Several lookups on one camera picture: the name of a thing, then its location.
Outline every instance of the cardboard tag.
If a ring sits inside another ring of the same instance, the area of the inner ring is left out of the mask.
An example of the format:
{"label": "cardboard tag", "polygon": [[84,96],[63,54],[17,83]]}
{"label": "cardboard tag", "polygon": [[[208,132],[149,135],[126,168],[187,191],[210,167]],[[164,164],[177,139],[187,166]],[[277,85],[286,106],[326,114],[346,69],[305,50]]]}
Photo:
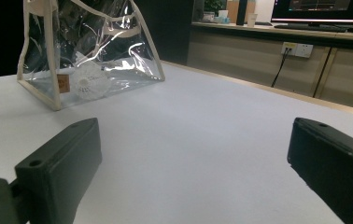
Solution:
{"label": "cardboard tag", "polygon": [[69,75],[57,74],[60,93],[70,92]]}

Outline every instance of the power outlet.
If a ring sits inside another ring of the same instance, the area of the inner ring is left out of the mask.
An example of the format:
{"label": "power outlet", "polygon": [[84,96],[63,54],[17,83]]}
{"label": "power outlet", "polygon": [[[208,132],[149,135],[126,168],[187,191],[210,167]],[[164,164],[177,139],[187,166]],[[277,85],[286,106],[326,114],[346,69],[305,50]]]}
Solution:
{"label": "power outlet", "polygon": [[286,48],[288,48],[288,49],[290,49],[290,52],[288,53],[288,55],[293,56],[296,53],[297,47],[298,47],[298,44],[296,44],[296,43],[284,42],[284,44],[282,45],[281,53],[284,54]]}
{"label": "power outlet", "polygon": [[312,45],[298,44],[295,52],[296,57],[310,58],[311,51],[313,51]]}

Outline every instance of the screw hole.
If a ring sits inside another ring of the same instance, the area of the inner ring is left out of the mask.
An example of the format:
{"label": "screw hole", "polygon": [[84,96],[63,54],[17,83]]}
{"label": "screw hole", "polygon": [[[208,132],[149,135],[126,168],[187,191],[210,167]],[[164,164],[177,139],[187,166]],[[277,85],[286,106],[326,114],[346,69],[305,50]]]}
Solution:
{"label": "screw hole", "polygon": [[38,165],[40,165],[40,163],[42,163],[42,161],[31,161],[29,163],[29,166],[38,166]]}

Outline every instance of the power cord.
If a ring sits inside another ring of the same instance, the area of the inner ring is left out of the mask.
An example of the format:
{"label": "power cord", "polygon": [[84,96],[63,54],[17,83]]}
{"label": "power cord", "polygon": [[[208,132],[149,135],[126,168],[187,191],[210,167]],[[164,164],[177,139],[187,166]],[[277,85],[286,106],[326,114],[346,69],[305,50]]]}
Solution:
{"label": "power cord", "polygon": [[283,54],[283,56],[282,56],[281,66],[279,66],[278,73],[276,74],[275,79],[273,80],[272,88],[275,86],[275,82],[276,82],[276,80],[278,79],[278,76],[279,76],[279,73],[281,72],[282,66],[284,65],[284,62],[285,62],[285,60],[287,59],[288,54],[290,53],[291,50],[292,50],[292,49],[290,49],[290,48],[285,48],[284,54]]}

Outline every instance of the wall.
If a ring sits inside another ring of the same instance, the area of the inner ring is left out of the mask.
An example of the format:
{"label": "wall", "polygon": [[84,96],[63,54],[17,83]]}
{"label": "wall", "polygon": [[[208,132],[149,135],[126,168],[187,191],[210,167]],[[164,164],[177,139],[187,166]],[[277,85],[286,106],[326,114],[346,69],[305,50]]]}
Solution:
{"label": "wall", "polygon": [[256,0],[255,13],[258,13],[257,21],[270,21],[274,2],[274,0]]}
{"label": "wall", "polygon": [[160,59],[185,65],[188,57],[192,0],[134,0],[145,19]]}

